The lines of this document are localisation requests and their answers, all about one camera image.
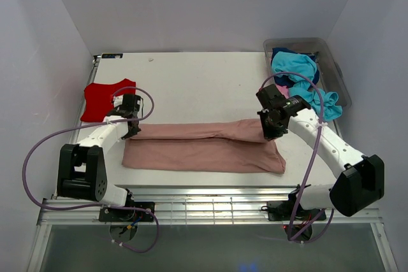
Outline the dusty pink t-shirt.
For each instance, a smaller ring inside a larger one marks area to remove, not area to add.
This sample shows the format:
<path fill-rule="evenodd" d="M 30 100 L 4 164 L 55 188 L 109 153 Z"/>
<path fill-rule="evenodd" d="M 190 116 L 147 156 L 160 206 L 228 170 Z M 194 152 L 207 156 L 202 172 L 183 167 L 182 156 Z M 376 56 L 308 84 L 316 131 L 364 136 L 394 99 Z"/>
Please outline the dusty pink t-shirt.
<path fill-rule="evenodd" d="M 286 161 L 263 137 L 258 119 L 224 123 L 143 124 L 126 140 L 122 165 L 133 169 L 273 173 Z"/>

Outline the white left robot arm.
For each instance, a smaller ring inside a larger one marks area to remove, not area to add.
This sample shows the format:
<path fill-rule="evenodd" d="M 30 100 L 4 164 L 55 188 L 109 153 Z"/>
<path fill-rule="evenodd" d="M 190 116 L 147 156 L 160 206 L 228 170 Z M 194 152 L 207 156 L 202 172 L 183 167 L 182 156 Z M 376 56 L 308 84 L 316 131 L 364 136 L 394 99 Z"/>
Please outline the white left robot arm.
<path fill-rule="evenodd" d="M 135 205 L 128 201 L 128 191 L 108 182 L 105 154 L 120 140 L 140 132 L 138 112 L 142 98 L 124 94 L 115 99 L 114 108 L 86 138 L 61 148 L 57 194 L 113 206 L 113 213 L 123 221 L 135 214 Z"/>

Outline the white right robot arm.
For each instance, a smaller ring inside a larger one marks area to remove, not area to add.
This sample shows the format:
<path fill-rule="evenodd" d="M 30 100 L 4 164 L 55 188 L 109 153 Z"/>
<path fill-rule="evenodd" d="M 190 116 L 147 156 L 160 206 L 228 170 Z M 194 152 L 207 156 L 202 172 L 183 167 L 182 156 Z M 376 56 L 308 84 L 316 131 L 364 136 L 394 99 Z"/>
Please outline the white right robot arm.
<path fill-rule="evenodd" d="M 262 106 L 258 114 L 265 139 L 295 133 L 313 149 L 314 157 L 324 160 L 336 179 L 333 184 L 306 185 L 292 192 L 288 212 L 293 218 L 303 219 L 315 209 L 334 209 L 351 217 L 383 198 L 385 166 L 378 155 L 367 156 L 345 143 L 300 96 L 285 98 L 271 84 L 256 97 Z"/>

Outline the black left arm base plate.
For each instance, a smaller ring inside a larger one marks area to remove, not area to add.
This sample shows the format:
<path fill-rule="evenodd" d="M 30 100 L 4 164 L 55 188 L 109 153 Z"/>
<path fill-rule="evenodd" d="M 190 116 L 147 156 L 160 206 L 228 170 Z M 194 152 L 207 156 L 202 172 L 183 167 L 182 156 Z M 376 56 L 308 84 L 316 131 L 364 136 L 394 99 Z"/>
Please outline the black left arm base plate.
<path fill-rule="evenodd" d="M 132 207 L 155 212 L 155 202 L 135 202 Z M 99 211 L 98 220 L 100 222 L 152 222 L 154 218 L 149 214 L 138 210 L 119 210 L 113 208 L 103 208 Z"/>

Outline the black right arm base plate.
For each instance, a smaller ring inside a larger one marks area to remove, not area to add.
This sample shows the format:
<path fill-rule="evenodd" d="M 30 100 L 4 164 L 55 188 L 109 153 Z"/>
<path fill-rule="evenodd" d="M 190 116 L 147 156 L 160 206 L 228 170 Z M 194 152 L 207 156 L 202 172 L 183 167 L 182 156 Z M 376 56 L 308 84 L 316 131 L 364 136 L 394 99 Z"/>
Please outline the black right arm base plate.
<path fill-rule="evenodd" d="M 286 201 L 268 201 L 261 207 L 261 211 L 267 212 L 269 221 L 289 221 L 295 202 Z M 319 209 L 304 210 L 301 206 L 297 208 L 295 221 L 310 221 L 318 213 Z"/>

